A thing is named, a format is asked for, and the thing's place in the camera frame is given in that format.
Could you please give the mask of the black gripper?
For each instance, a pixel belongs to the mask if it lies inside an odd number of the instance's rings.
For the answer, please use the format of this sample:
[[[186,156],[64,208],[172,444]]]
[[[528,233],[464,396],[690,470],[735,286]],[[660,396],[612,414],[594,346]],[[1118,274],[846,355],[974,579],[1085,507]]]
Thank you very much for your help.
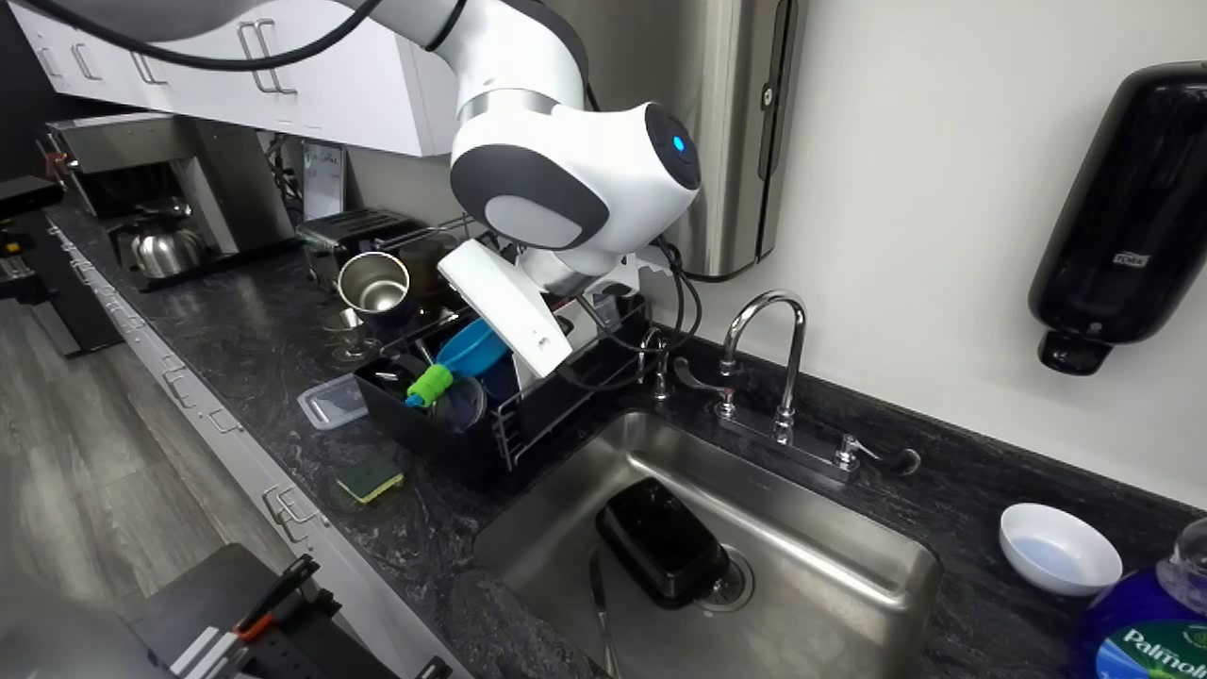
[[[540,258],[540,292],[564,340],[615,337],[627,314],[644,304],[641,274],[635,258],[615,260],[605,274],[574,273],[559,252]]]

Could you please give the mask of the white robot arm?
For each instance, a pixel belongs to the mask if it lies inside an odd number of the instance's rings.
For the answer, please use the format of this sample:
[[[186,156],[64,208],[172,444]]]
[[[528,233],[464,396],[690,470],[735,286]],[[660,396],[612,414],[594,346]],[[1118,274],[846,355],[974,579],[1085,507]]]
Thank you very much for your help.
[[[701,192],[690,132],[657,101],[589,107],[576,32],[544,0],[339,0],[347,18],[270,58],[182,52],[265,0],[25,0],[83,33],[165,63],[266,73],[376,24],[456,74],[456,203],[569,274],[607,274],[674,226]]]

